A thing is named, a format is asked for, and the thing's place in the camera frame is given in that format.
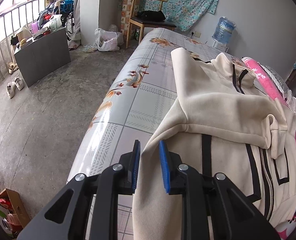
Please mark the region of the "beige zip jacket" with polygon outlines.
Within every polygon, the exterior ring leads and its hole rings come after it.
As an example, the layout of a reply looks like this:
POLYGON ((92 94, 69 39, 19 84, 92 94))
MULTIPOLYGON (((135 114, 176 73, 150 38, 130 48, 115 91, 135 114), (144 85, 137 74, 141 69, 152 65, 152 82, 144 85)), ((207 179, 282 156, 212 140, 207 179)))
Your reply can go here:
POLYGON ((180 239, 182 201, 165 192, 159 142, 198 172, 222 172, 281 239, 296 228, 296 116, 224 53, 171 52, 177 99, 145 146, 133 199, 135 239, 180 239))

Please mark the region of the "black clothes on chair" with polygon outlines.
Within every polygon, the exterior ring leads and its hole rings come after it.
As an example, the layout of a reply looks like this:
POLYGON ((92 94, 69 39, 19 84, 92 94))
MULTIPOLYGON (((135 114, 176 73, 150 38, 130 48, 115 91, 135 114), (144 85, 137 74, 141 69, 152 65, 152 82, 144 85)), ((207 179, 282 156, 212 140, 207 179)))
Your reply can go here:
POLYGON ((137 13, 137 18, 143 21, 148 22, 163 22, 166 20, 165 15, 161 10, 152 11, 152 10, 144 10, 137 13))

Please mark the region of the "cardboard box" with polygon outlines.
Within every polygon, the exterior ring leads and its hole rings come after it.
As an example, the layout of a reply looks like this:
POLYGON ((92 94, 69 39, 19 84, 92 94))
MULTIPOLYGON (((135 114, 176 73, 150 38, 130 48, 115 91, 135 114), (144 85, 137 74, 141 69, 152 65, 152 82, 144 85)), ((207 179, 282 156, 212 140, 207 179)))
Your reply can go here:
POLYGON ((16 238, 31 221, 19 193, 10 189, 1 191, 0 206, 6 209, 2 227, 9 231, 10 237, 16 238))

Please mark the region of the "floral bed sheet mattress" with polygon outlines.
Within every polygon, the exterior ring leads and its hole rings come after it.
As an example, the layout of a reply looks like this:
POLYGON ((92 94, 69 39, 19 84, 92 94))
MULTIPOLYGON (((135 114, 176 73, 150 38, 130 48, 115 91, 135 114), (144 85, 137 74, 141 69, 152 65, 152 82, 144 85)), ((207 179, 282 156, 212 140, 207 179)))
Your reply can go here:
POLYGON ((145 147, 177 93, 171 51, 182 47, 202 61, 220 51, 168 29, 149 32, 113 81, 96 111, 72 165, 69 178, 79 173, 100 174, 133 149, 145 147))

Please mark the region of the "lace trimmed pillow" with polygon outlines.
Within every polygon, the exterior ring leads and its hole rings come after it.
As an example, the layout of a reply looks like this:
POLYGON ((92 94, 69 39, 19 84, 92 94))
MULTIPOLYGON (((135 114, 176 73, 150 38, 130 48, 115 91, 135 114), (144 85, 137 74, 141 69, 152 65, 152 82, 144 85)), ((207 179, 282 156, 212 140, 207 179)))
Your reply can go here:
POLYGON ((279 92, 281 93, 282 97, 284 99, 286 99, 287 95, 288 95, 289 88, 286 85, 283 78, 280 77, 279 74, 277 72, 275 72, 275 70, 273 70, 273 68, 270 68, 269 66, 266 66, 266 65, 263 65, 263 64, 259 64, 259 65, 268 74, 270 79, 273 81, 273 83, 275 84, 275 86, 277 87, 279 92))

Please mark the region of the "grey low cabinet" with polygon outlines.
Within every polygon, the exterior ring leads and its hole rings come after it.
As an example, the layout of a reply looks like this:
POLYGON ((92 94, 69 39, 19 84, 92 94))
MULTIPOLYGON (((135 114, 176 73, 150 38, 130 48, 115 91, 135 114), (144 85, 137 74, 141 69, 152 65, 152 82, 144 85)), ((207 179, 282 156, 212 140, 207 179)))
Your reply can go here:
POLYGON ((66 31, 60 28, 27 44, 14 53, 16 63, 28 87, 71 62, 66 31))

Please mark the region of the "white water dispenser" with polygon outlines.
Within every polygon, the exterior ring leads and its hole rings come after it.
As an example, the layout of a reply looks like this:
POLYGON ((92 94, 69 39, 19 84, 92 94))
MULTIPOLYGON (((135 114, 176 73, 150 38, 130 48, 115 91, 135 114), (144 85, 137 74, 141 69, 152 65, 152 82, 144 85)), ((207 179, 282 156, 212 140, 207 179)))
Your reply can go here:
POLYGON ((227 52, 228 51, 228 47, 226 46, 226 44, 222 44, 221 42, 218 42, 216 40, 213 40, 213 48, 220 50, 222 52, 227 52))

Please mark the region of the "white plastic bag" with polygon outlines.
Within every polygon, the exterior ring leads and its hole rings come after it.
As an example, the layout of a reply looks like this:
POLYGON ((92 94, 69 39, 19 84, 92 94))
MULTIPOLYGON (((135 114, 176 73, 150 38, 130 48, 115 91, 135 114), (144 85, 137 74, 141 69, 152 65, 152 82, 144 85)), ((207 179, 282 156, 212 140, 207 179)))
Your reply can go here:
POLYGON ((123 34, 98 28, 94 32, 95 45, 101 52, 117 51, 124 44, 123 34))

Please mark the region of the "blue water bottle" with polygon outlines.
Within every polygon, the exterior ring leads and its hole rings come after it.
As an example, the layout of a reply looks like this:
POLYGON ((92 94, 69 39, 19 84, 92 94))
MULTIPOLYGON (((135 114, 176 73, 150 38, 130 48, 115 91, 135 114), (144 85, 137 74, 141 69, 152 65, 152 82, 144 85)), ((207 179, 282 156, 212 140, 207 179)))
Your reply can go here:
POLYGON ((236 28, 235 22, 227 19, 225 16, 220 17, 212 38, 221 44, 227 45, 230 42, 232 33, 236 28))

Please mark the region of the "wheelchair with blue bag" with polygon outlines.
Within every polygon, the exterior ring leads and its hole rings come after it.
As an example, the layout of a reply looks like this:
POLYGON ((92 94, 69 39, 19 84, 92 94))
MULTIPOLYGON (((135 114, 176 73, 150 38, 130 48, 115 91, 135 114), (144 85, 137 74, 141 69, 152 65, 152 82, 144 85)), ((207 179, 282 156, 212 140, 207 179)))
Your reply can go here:
POLYGON ((67 39, 70 41, 74 31, 74 0, 59 0, 54 5, 53 13, 61 15, 62 26, 66 29, 67 39))

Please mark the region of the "metal balcony railing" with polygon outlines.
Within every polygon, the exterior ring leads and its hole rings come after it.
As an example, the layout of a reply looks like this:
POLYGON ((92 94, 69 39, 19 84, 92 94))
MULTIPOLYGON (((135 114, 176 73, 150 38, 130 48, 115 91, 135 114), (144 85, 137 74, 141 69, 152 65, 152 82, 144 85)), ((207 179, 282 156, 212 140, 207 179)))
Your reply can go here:
POLYGON ((12 60, 10 39, 22 27, 29 28, 46 7, 46 0, 29 0, 0 12, 0 84, 12 60))

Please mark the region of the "wooden chair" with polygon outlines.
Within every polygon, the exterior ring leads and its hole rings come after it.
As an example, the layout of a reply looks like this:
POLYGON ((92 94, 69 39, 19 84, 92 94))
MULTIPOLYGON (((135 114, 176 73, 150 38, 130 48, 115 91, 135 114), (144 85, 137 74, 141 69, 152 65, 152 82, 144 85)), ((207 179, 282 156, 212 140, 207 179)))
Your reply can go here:
POLYGON ((133 26, 139 27, 139 39, 140 43, 143 39, 144 29, 148 28, 165 28, 171 31, 177 27, 174 23, 171 23, 166 20, 164 14, 162 13, 163 3, 166 3, 168 0, 154 0, 159 1, 160 6, 158 11, 142 11, 134 15, 134 7, 136 5, 136 0, 132 0, 131 9, 130 9, 130 18, 128 20, 128 29, 126 35, 126 48, 128 48, 130 42, 130 35, 133 26))

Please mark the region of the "wall power socket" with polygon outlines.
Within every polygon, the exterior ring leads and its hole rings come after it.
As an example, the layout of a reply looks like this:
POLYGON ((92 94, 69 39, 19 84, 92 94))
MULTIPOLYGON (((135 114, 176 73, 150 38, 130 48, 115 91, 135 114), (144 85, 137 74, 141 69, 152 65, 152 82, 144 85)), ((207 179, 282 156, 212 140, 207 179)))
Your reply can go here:
POLYGON ((201 36, 201 33, 200 32, 198 32, 198 31, 194 31, 194 30, 192 30, 191 32, 190 32, 190 36, 191 37, 198 37, 198 38, 200 38, 200 36, 201 36))

